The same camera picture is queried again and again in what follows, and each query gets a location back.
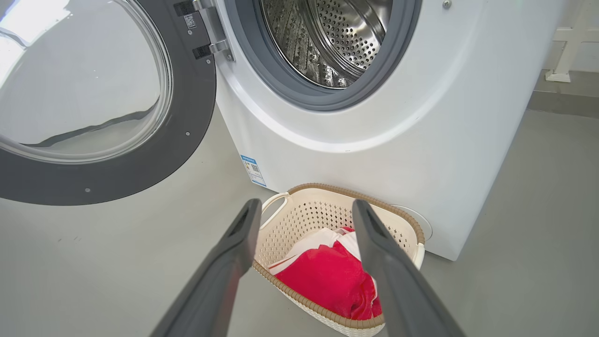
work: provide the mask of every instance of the brown basket rim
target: brown basket rim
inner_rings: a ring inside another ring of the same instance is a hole
[[[352,191],[351,189],[340,188],[340,187],[336,187],[336,186],[332,186],[332,185],[326,185],[324,183],[305,183],[303,185],[298,185],[296,187],[291,188],[288,191],[288,193],[293,194],[298,191],[301,191],[302,189],[308,189],[308,188],[324,189],[325,191],[339,193],[339,194],[346,195],[346,196],[354,198],[354,199],[363,199],[363,200],[366,200],[367,202],[369,202],[370,204],[373,204],[373,205],[380,207],[384,210],[388,210],[389,212],[394,213],[394,214],[402,217],[404,220],[406,220],[410,224],[410,226],[412,227],[414,232],[416,233],[416,238],[418,240],[418,243],[424,244],[424,241],[425,241],[424,233],[422,232],[422,229],[421,229],[420,225],[418,224],[418,222],[411,215],[409,215],[408,213],[406,213],[405,211],[403,211],[399,208],[393,207],[387,203],[384,203],[378,199],[369,197],[365,194]],[[340,324],[344,327],[349,327],[352,329],[371,329],[371,328],[377,327],[377,326],[385,323],[385,317],[383,316],[383,314],[381,314],[377,317],[373,317],[369,320],[364,320],[364,321],[351,320],[349,318],[339,316],[336,313],[334,313],[328,309],[325,309],[325,308],[321,307],[320,305],[312,302],[311,300],[308,300],[304,296],[297,293],[295,290],[289,288],[287,285],[285,285],[284,283],[279,281],[279,279],[277,279],[273,274],[270,274],[270,272],[268,270],[266,270],[264,267],[262,267],[255,259],[254,259],[252,266],[265,279],[267,279],[268,282],[272,283],[280,291],[284,292],[289,297],[293,298],[294,300],[301,303],[302,305],[308,307],[310,310],[316,312],[317,314],[319,314],[321,316],[324,316],[324,317],[332,320],[333,322],[335,322],[337,324]]]

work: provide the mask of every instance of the door hinge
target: door hinge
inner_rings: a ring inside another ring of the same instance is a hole
[[[214,0],[193,0],[192,3],[194,9],[199,11],[210,39],[209,45],[200,48],[208,52],[209,55],[223,53],[227,61],[233,62],[235,59],[231,53],[229,41],[226,39],[225,30],[220,22],[219,13],[216,10]]]

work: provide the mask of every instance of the floor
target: floor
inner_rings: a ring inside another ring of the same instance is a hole
[[[599,330],[598,154],[599,119],[526,112],[458,261],[422,266],[468,336]],[[147,336],[241,205],[272,194],[217,111],[180,170],[118,203],[0,200],[0,335]],[[281,335],[341,336],[250,270],[229,336]]]
[[[545,81],[541,70],[528,109],[599,118],[599,73],[570,71],[570,83]]]

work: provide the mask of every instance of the laundry basket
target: laundry basket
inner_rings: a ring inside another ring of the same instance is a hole
[[[269,273],[267,266],[283,259],[293,245],[311,231],[324,227],[353,228],[352,203],[363,199],[372,205],[397,244],[420,269],[424,258],[424,234],[420,225],[403,210],[380,200],[321,183],[296,186],[271,197],[262,205],[262,213],[281,198],[285,199],[283,204],[260,226],[253,267],[293,303],[336,331],[351,337],[377,334],[385,325],[383,315],[364,321],[339,316],[286,286]]]

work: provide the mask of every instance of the white railing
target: white railing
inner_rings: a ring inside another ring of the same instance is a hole
[[[599,43],[599,27],[591,27],[591,18],[599,11],[599,0],[582,0],[572,27],[559,27],[553,36],[554,41],[565,42],[561,56],[554,69],[545,74],[551,82],[570,82],[570,67],[574,62],[581,43]]]

